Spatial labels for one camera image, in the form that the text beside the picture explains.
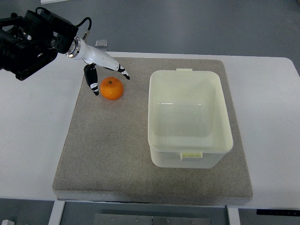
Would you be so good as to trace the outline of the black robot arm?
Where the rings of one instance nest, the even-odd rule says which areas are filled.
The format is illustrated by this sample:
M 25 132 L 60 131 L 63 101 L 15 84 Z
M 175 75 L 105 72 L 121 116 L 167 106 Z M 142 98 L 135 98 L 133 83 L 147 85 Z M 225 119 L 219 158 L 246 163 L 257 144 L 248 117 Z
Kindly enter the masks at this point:
M 25 16 L 12 13 L 1 19 L 0 68 L 23 81 L 54 61 L 59 53 L 78 53 L 76 35 L 86 21 L 92 22 L 85 17 L 73 25 L 44 7 L 28 10 Z

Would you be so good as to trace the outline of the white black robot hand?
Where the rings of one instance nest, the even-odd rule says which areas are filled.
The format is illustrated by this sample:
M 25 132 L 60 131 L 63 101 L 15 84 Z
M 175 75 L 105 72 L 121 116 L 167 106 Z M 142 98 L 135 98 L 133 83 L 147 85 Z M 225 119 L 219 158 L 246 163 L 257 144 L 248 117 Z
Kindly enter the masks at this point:
M 86 63 L 83 69 L 86 83 L 96 96 L 99 95 L 99 90 L 95 66 L 117 71 L 123 74 L 126 79 L 130 79 L 126 69 L 117 60 L 109 54 L 87 45 L 81 38 L 76 37 L 74 39 L 66 56 L 74 60 L 83 60 Z

